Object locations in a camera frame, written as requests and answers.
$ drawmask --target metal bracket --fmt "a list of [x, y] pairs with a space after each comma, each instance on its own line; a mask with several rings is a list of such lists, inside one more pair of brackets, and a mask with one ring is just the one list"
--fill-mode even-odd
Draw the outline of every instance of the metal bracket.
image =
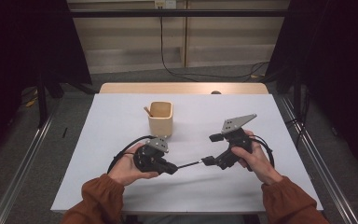
[[231, 133], [238, 130], [244, 124], [251, 121], [255, 117], [257, 117], [257, 114], [237, 117], [234, 119], [226, 119], [225, 123], [223, 124], [222, 134]]
[[146, 145], [150, 146], [152, 148], [155, 148], [156, 150], [168, 153], [168, 144], [165, 141], [164, 138], [153, 138], [146, 141]]

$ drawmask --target handheld controller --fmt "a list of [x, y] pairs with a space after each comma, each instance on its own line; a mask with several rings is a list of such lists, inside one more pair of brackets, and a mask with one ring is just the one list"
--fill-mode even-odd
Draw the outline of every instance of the handheld controller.
[[153, 138], [139, 147], [133, 155], [133, 162], [141, 172], [158, 172], [159, 175], [167, 173], [173, 175], [178, 167], [162, 159], [168, 153], [168, 144], [163, 138]]
[[225, 120], [222, 132], [213, 134], [209, 138], [212, 142], [223, 141], [224, 139], [226, 139], [228, 141], [228, 149], [222, 154], [220, 154], [218, 157], [216, 157], [214, 159], [214, 162], [212, 162], [213, 157], [207, 157], [202, 159], [205, 165], [217, 165], [222, 170], [233, 166], [234, 163], [240, 159], [240, 157], [236, 156], [234, 153], [231, 152], [232, 147], [242, 147], [249, 153], [252, 153], [252, 140], [243, 131], [242, 126], [254, 119], [255, 117], [257, 117], [257, 115], [252, 114], [248, 116]]

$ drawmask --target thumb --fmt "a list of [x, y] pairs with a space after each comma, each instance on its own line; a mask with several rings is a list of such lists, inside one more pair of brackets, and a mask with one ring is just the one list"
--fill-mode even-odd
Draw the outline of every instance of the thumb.
[[241, 148], [241, 147], [233, 147], [231, 149], [232, 153], [234, 153], [235, 155], [243, 158], [243, 159], [248, 159], [249, 156], [251, 156], [251, 154], [249, 152], [247, 152], [245, 149]]

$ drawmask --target person's left hand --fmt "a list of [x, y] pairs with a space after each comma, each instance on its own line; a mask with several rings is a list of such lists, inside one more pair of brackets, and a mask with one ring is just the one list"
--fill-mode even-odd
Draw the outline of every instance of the person's left hand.
[[[135, 153], [138, 147], [143, 146], [142, 143], [137, 143], [135, 146], [130, 147], [125, 153]], [[133, 163], [133, 155], [124, 154], [123, 157], [118, 160], [115, 166], [108, 174], [113, 180], [122, 184], [124, 186], [128, 186], [133, 183], [137, 179], [150, 179], [158, 176], [157, 172], [141, 172], [136, 168]]]

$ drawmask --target hand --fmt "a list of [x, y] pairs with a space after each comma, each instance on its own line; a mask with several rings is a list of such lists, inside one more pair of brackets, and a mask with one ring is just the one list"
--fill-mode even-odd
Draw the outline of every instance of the hand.
[[[254, 138], [254, 134], [251, 131], [245, 131], [245, 133]], [[241, 147], [233, 147], [231, 149], [235, 155], [241, 157], [239, 160], [240, 165], [243, 168], [249, 165], [261, 182], [271, 185], [283, 180], [283, 177], [269, 163], [260, 144], [252, 142], [252, 150], [253, 153], [251, 154]]]
[[[138, 147], [143, 146], [142, 143], [137, 143], [135, 146], [130, 147], [125, 153], [135, 153]], [[124, 154], [123, 157], [118, 160], [115, 166], [108, 174], [113, 180], [122, 184], [124, 186], [128, 186], [133, 183], [137, 179], [150, 179], [158, 176], [157, 172], [141, 172], [136, 168], [133, 163], [133, 155]]]

